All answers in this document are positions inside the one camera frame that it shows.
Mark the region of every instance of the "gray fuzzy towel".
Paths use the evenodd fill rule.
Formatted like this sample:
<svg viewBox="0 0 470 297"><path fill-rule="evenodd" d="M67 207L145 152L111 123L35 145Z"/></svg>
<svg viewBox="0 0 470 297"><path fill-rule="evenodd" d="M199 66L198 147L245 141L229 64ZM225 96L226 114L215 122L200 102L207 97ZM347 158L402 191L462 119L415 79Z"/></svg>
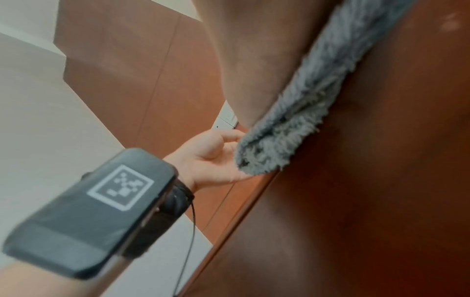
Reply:
<svg viewBox="0 0 470 297"><path fill-rule="evenodd" d="M288 165L328 114L346 75L412 3L345 0L337 7L276 103L238 143L238 167L256 175Z"/></svg>

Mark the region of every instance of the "fabric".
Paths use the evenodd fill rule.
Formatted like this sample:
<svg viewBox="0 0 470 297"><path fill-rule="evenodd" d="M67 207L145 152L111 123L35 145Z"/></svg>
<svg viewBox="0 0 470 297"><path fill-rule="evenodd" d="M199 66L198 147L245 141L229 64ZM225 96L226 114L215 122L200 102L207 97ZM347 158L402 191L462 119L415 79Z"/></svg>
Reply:
<svg viewBox="0 0 470 297"><path fill-rule="evenodd" d="M413 0L345 0L269 112L242 138L235 162L257 175L283 169L304 139L318 132L341 85L363 55Z"/></svg>

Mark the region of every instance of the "wrist-mounted device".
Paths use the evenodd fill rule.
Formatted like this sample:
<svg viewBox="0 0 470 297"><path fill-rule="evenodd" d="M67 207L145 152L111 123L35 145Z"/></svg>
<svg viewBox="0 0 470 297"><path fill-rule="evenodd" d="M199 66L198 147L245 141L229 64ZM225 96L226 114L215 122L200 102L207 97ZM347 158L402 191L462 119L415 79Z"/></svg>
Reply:
<svg viewBox="0 0 470 297"><path fill-rule="evenodd" d="M89 279L113 255L141 256L194 199L170 164L127 149L19 224L3 252Z"/></svg>

